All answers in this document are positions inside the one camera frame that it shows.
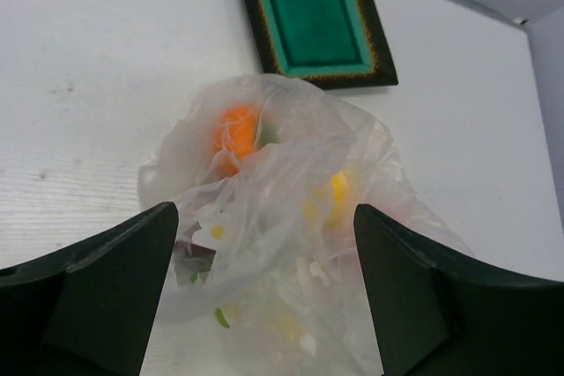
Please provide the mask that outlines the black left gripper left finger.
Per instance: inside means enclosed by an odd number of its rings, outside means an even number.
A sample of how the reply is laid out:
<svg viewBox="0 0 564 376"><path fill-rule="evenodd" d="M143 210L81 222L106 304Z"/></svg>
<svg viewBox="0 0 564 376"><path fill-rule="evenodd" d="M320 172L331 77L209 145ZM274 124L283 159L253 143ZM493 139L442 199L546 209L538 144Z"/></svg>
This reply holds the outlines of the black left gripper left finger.
<svg viewBox="0 0 564 376"><path fill-rule="evenodd" d="M1 271L3 375L138 375L179 223L173 203Z"/></svg>

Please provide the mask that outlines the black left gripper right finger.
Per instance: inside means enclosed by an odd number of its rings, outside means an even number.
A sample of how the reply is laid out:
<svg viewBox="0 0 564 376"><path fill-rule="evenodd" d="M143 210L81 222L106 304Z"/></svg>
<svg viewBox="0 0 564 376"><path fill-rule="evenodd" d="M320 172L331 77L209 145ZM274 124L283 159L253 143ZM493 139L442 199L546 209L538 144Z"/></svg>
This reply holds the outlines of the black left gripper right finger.
<svg viewBox="0 0 564 376"><path fill-rule="evenodd" d="M367 204L353 226L385 374L562 374L561 282L474 259Z"/></svg>

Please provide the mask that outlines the dark red fake apple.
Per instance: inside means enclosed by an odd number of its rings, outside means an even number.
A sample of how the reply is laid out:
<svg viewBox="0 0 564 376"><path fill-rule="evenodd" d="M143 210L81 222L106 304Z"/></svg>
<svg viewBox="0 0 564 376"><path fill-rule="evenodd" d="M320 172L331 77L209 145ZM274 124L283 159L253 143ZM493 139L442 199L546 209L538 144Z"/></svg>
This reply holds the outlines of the dark red fake apple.
<svg viewBox="0 0 564 376"><path fill-rule="evenodd" d="M199 223L179 224L174 242L172 263L180 282L195 282L197 277L206 279L212 269L215 251L193 243L192 236L201 230Z"/></svg>

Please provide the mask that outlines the yellow fake pear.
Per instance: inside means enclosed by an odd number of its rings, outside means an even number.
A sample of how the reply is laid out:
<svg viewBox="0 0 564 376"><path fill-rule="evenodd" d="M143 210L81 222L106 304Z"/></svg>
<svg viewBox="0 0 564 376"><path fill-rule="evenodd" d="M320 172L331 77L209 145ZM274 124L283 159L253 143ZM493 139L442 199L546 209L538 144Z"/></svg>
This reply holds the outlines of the yellow fake pear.
<svg viewBox="0 0 564 376"><path fill-rule="evenodd" d="M326 230L337 231L349 219L355 197L355 182L345 169L330 177L323 188L310 192L312 197L303 203L305 219L323 223Z"/></svg>

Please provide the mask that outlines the clear printed plastic bag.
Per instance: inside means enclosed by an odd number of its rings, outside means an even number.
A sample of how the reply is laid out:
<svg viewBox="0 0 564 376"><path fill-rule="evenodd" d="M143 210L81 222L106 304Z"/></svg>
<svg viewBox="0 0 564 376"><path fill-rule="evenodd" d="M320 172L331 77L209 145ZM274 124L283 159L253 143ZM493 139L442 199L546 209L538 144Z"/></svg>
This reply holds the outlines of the clear printed plastic bag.
<svg viewBox="0 0 564 376"><path fill-rule="evenodd" d="M263 148L222 177L211 132L226 108L261 110ZM345 169L355 197L337 231L303 203ZM379 375L375 332L353 230L368 204L460 252L466 245L416 195L390 131L369 112L299 79L231 77L206 86L142 166L144 207L168 200L193 243L215 251L206 279L168 267L156 330L167 375Z"/></svg>

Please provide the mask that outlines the orange fake persimmon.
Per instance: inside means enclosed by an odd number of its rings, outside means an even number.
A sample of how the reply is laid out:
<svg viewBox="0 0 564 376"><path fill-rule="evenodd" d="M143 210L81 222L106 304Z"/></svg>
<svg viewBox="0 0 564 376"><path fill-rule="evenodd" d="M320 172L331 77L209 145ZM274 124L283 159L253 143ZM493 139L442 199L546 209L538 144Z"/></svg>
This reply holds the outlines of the orange fake persimmon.
<svg viewBox="0 0 564 376"><path fill-rule="evenodd" d="M226 108L216 118L211 129L211 145L222 177L237 174L241 162L263 148L260 114L258 105L243 103Z"/></svg>

